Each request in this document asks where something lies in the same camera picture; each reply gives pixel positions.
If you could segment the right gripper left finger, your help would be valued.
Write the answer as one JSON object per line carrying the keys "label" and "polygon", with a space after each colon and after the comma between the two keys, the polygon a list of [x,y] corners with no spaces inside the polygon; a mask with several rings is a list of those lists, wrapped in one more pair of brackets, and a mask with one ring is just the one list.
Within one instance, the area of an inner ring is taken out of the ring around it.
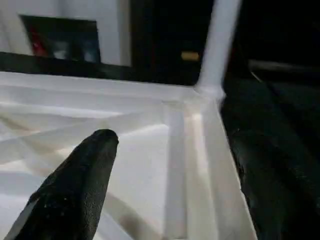
{"label": "right gripper left finger", "polygon": [[92,240],[106,198],[119,138],[98,129],[29,197],[6,240]]}

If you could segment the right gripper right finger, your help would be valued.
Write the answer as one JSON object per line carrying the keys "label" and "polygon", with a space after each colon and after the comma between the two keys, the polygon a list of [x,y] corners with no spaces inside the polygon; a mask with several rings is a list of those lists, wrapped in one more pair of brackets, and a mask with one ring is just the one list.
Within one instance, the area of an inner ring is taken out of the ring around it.
{"label": "right gripper right finger", "polygon": [[229,136],[241,191],[259,240],[318,240],[320,210],[290,157],[257,132]]}

